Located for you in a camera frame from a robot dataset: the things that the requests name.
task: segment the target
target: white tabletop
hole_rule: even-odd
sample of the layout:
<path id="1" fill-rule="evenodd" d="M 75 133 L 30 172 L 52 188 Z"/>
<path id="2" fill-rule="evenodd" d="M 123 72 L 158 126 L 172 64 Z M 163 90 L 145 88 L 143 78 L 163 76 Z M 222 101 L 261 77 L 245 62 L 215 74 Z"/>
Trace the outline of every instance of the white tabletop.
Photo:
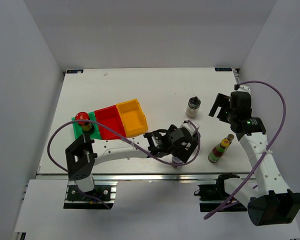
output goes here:
<path id="1" fill-rule="evenodd" d="M 154 159 L 118 159 L 94 166 L 95 174 L 203 174 L 247 173 L 248 157 L 235 139 L 218 163 L 208 161 L 208 154 L 228 134 L 230 125 L 208 116 L 218 93 L 230 95 L 236 83 L 233 72 L 214 68 L 125 68 L 84 69 L 66 74 L 49 137 L 78 112 L 92 112 L 121 102 L 138 99 L 145 114 L 148 131 L 177 127 L 187 118 L 188 100 L 198 96 L 201 106 L 193 119 L 200 125 L 201 150 L 198 158 L 180 169 Z M 51 154 L 67 167 L 65 149 L 75 140 L 72 126 L 63 129 L 51 145 Z M 170 156 L 163 158 L 171 161 Z M 47 155 L 45 147 L 39 174 L 64 174 Z"/>

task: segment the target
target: bottle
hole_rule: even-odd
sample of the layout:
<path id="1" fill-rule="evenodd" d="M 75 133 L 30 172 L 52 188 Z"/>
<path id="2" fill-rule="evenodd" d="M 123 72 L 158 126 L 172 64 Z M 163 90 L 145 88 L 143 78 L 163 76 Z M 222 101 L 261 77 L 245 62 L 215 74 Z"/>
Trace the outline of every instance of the bottle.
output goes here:
<path id="1" fill-rule="evenodd" d="M 199 111 L 200 104 L 201 101 L 197 96 L 190 98 L 188 101 L 188 106 L 185 110 L 185 115 L 187 115 L 188 118 L 195 118 Z"/>
<path id="2" fill-rule="evenodd" d="M 216 163 L 223 156 L 224 152 L 230 145 L 230 141 L 228 139 L 222 139 L 222 141 L 215 146 L 212 151 L 208 155 L 208 159 L 211 163 Z"/>
<path id="3" fill-rule="evenodd" d="M 229 146 L 230 146 L 230 144 L 232 143 L 232 140 L 235 139 L 235 136 L 233 134 L 228 134 L 228 136 L 226 136 L 225 139 L 227 139 L 230 142 L 229 143 Z"/>
<path id="4" fill-rule="evenodd" d="M 89 114 L 81 111 L 75 115 L 75 120 L 90 120 Z M 95 127 L 90 122 L 78 121 L 77 124 L 81 127 L 81 130 L 84 134 L 92 134 L 95 130 Z"/>

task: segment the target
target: black bracket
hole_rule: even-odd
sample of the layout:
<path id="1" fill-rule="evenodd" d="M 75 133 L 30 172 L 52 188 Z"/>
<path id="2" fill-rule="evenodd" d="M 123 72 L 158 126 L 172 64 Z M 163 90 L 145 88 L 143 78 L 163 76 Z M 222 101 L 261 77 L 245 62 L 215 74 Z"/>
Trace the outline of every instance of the black bracket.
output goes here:
<path id="1" fill-rule="evenodd" d="M 198 146 L 198 135 L 192 136 L 185 128 L 171 125 L 168 130 L 158 129 L 143 135 L 149 142 L 148 150 L 157 158 L 173 155 L 186 163 Z"/>
<path id="2" fill-rule="evenodd" d="M 290 224 L 300 209 L 300 193 L 275 193 L 252 197 L 248 203 L 248 214 L 251 222 L 256 226 L 272 224 Z"/>
<path id="3" fill-rule="evenodd" d="M 84 70 L 83 69 L 68 69 L 66 71 L 67 74 L 83 74 Z"/>
<path id="4" fill-rule="evenodd" d="M 230 96 L 219 93 L 210 110 L 209 116 L 216 116 L 220 121 L 230 124 L 230 129 L 236 134 L 238 140 L 243 135 L 252 133 L 266 134 L 266 128 L 258 117 L 252 117 L 251 96 L 248 92 L 233 91 Z"/>
<path id="5" fill-rule="evenodd" d="M 85 179 L 91 174 L 97 157 L 92 148 L 94 142 L 89 134 L 83 134 L 66 148 L 65 157 L 69 180 Z"/>
<path id="6" fill-rule="evenodd" d="M 229 197 L 225 192 L 225 180 L 240 178 L 237 174 L 227 173 L 218 176 L 215 184 L 202 184 L 199 185 L 199 193 L 201 201 L 217 201 L 224 200 Z"/>
<path id="7" fill-rule="evenodd" d="M 209 213 L 216 209 L 221 202 L 200 202 L 200 213 Z M 224 208 L 221 212 L 246 212 L 247 209 L 241 203 Z"/>
<path id="8" fill-rule="evenodd" d="M 94 190 L 88 193 L 89 195 L 93 195 L 94 197 L 99 198 L 104 202 L 108 202 L 111 200 L 111 186 L 110 185 L 96 185 Z M 66 200 L 69 202 L 65 202 L 63 204 L 64 209 L 105 209 L 107 210 L 103 204 L 97 204 L 97 201 L 81 195 L 77 191 L 77 187 L 75 185 L 70 185 L 68 188 L 68 192 L 66 195 Z M 107 203 L 107 205 L 112 208 L 113 203 Z"/>

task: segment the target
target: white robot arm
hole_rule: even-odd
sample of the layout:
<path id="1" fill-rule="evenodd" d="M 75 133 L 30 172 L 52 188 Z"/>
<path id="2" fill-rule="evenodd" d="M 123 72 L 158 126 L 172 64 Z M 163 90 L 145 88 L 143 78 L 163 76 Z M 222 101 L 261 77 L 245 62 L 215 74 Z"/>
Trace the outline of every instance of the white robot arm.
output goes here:
<path id="1" fill-rule="evenodd" d="M 231 130 L 244 148 L 251 166 L 264 154 L 264 159 L 256 168 L 254 175 L 257 190 L 247 184 L 235 195 L 256 226 L 291 223 L 300 209 L 300 193 L 293 193 L 280 174 L 268 145 L 266 129 L 258 117 L 252 117 L 251 96 L 249 92 L 234 91 L 230 96 L 218 94 L 209 116 L 213 117 L 221 107 L 217 118 L 230 124 Z M 235 174 L 220 175 L 216 191 L 223 196 L 231 195 L 242 180 Z"/>
<path id="2" fill-rule="evenodd" d="M 199 125 L 193 121 L 192 124 L 199 129 Z M 136 145 L 157 158 L 171 154 L 174 157 L 172 165 L 186 163 L 199 142 L 192 124 L 186 119 L 179 128 L 171 125 L 168 130 L 159 129 L 128 138 L 131 143 L 120 139 L 94 140 L 89 134 L 83 134 L 65 150 L 69 180 L 75 181 L 84 193 L 93 191 L 93 166 L 118 159 L 149 158 Z"/>

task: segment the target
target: white wall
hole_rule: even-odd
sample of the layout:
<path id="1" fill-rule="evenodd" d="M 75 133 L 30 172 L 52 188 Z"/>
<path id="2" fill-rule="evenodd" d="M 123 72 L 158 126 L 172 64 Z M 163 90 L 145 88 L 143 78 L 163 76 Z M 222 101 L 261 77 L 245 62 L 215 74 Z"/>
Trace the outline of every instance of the white wall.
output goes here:
<path id="1" fill-rule="evenodd" d="M 276 0 L 25 0 L 61 69 L 241 67 Z"/>
<path id="2" fill-rule="evenodd" d="M 0 0 L 0 240 L 39 164 L 62 72 L 22 0 Z"/>
<path id="3" fill-rule="evenodd" d="M 242 81 L 270 83 L 286 100 L 286 122 L 272 150 L 291 190 L 300 192 L 300 0 L 276 3 L 240 72 Z M 253 115 L 262 118 L 270 139 L 280 124 L 282 104 L 266 86 L 250 86 Z M 297 222 L 300 228 L 300 212 Z"/>

